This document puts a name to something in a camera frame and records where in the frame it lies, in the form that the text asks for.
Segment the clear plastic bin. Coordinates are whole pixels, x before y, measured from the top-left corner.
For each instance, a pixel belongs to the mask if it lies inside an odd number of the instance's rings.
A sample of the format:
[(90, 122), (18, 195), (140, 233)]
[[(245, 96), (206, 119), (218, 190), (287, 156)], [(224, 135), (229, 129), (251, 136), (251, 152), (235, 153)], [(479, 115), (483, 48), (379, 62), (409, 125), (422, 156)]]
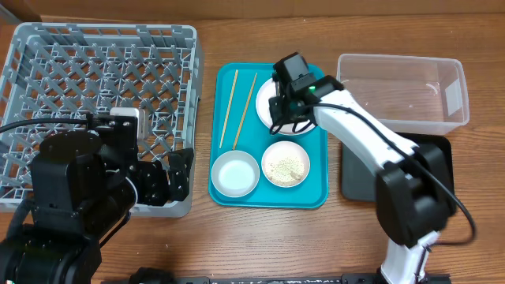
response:
[(395, 132), (443, 136), (470, 119), (466, 77), (456, 59), (342, 54), (337, 79)]

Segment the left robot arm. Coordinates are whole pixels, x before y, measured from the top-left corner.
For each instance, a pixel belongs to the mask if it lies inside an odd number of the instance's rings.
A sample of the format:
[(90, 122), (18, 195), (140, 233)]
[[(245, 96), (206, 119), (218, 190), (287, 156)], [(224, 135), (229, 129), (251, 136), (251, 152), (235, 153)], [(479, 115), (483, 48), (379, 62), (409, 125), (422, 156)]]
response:
[(137, 133), (128, 130), (45, 139), (30, 164), (34, 196), (18, 206), (1, 243), (1, 281), (89, 283), (100, 249), (135, 204), (188, 196), (192, 148), (170, 152), (167, 170), (137, 152)]

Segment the teal serving tray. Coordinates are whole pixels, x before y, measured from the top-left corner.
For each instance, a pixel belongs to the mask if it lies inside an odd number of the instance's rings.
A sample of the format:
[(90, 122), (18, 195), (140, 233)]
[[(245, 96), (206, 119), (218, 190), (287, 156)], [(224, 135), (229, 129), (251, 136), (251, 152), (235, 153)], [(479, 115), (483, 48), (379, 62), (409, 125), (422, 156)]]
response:
[[(226, 127), (226, 135), (222, 148), (219, 148), (236, 69), (238, 69), (238, 79)], [(270, 183), (261, 174), (255, 189), (250, 194), (239, 198), (230, 198), (222, 195), (210, 181), (208, 182), (210, 197), (217, 204), (223, 206), (318, 208), (324, 204), (329, 194), (327, 132), (316, 127), (308, 133), (296, 136), (284, 136), (281, 134), (272, 136), (269, 133), (269, 129), (257, 115), (256, 95), (263, 83), (271, 78), (273, 73), (273, 65), (271, 63), (232, 62), (224, 65), (219, 70), (216, 78), (210, 164), (213, 164), (220, 155), (231, 150), (233, 147), (255, 73), (257, 73), (256, 85), (236, 149), (249, 153), (257, 162), (260, 162), (264, 151), (271, 144), (280, 140), (293, 141), (302, 146), (309, 155), (311, 163), (309, 175), (300, 185), (292, 188), (281, 188)]]

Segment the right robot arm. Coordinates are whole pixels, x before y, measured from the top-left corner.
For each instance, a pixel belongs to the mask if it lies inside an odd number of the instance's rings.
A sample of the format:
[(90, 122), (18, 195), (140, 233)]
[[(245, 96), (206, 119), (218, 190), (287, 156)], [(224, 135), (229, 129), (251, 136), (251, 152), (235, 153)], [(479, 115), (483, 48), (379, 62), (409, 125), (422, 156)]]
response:
[(456, 211), (444, 152), (391, 131), (334, 77), (316, 78), (299, 53), (276, 62), (273, 69), (271, 133), (310, 121), (336, 136), (375, 177), (376, 216), (388, 245), (372, 282), (449, 283), (447, 275), (425, 274), (431, 247)]

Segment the wooden chopstick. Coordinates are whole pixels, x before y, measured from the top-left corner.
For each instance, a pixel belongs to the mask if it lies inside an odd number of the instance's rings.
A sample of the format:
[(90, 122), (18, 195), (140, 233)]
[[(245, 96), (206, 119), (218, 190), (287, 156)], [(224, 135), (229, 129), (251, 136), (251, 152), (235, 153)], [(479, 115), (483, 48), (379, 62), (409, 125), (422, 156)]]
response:
[(243, 110), (243, 113), (242, 113), (242, 116), (241, 116), (241, 120), (240, 120), (240, 123), (239, 123), (239, 126), (238, 126), (238, 130), (236, 132), (236, 136), (235, 136), (235, 139), (234, 139), (234, 144), (233, 144), (232, 150), (236, 150), (236, 147), (238, 145), (238, 140), (239, 140), (239, 137), (241, 135), (241, 129), (242, 129), (242, 126), (244, 124), (245, 117), (246, 117), (246, 114), (247, 114), (247, 111), (248, 111), (248, 108), (249, 108), (249, 103), (250, 103), (250, 100), (251, 100), (251, 97), (252, 97), (252, 94), (253, 94), (253, 91), (254, 91), (254, 88), (255, 88), (255, 85), (256, 85), (256, 79), (257, 79), (257, 73), (255, 73), (255, 76), (253, 78), (251, 87), (249, 89), (249, 94), (248, 94), (248, 97), (247, 97), (247, 100), (246, 100), (246, 103), (245, 103), (245, 106), (244, 106), (244, 110)]
[(225, 120), (224, 120), (224, 123), (223, 123), (223, 131), (222, 131), (221, 138), (220, 138), (219, 148), (222, 148), (223, 141), (224, 141), (224, 138), (225, 138), (225, 135), (226, 135), (226, 127), (227, 127), (227, 124), (228, 124), (228, 119), (229, 119), (230, 109), (231, 109), (232, 102), (233, 102), (234, 90), (235, 90), (235, 87), (236, 87), (237, 79), (238, 79), (238, 69), (236, 69), (235, 73), (234, 73), (234, 80), (233, 80), (232, 87), (231, 87), (231, 90), (230, 90), (230, 97), (229, 97), (229, 101), (228, 101), (228, 105), (227, 105), (227, 109), (226, 109), (226, 115), (225, 115)]

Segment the grey plastic dish rack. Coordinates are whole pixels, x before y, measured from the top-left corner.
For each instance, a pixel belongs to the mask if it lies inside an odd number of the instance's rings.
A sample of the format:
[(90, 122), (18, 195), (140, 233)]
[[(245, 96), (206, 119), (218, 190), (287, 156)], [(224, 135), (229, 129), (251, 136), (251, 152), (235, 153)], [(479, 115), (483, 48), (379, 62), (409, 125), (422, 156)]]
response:
[(17, 26), (1, 69), (1, 209), (32, 194), (28, 165), (49, 135), (78, 129), (87, 114), (136, 107), (148, 115), (144, 161), (168, 166), (192, 148), (204, 52), (196, 29), (175, 24)]

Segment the large white plate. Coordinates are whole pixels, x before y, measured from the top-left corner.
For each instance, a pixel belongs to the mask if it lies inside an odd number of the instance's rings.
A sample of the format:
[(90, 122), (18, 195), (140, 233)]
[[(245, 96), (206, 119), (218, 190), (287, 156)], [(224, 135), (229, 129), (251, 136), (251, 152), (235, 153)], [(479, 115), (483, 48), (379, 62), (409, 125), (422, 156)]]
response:
[[(272, 119), (269, 111), (268, 100), (276, 95), (275, 82), (270, 78), (263, 83), (256, 95), (256, 112), (259, 119), (269, 129), (272, 126)], [(294, 124), (283, 125), (279, 134), (285, 136), (295, 136), (308, 133), (315, 128), (311, 121), (299, 122), (296, 131), (293, 132)]]

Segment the black waste tray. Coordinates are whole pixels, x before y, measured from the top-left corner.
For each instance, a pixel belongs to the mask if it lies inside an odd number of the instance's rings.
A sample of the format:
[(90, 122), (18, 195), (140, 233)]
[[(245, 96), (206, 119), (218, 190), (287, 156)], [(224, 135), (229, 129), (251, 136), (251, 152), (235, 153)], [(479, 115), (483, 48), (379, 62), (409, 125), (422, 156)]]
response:
[[(412, 140), (419, 146), (430, 144), (437, 146), (444, 154), (450, 173), (451, 183), (454, 184), (451, 143), (446, 137), (417, 133), (398, 134), (399, 136)], [(375, 203), (376, 194), (374, 175), (345, 144), (342, 144), (341, 166), (341, 194), (348, 200)]]

